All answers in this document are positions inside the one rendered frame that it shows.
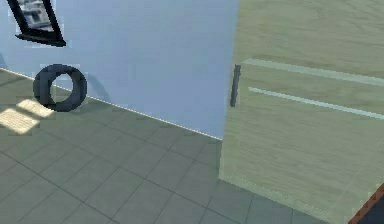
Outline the pale wooden room door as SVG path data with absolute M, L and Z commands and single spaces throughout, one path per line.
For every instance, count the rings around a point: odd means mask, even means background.
M 221 179 L 348 224 L 384 183 L 384 0 L 239 0 L 232 62 Z

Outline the brown-edged dark furniture corner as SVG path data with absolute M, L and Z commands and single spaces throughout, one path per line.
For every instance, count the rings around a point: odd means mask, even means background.
M 348 221 L 348 224 L 358 224 L 370 209 L 384 196 L 384 183 L 369 197 L 356 214 Z

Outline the black framed wall picture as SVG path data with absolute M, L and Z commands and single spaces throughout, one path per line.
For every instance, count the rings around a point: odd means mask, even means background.
M 66 45 L 50 0 L 7 2 L 20 28 L 18 39 L 55 47 Z

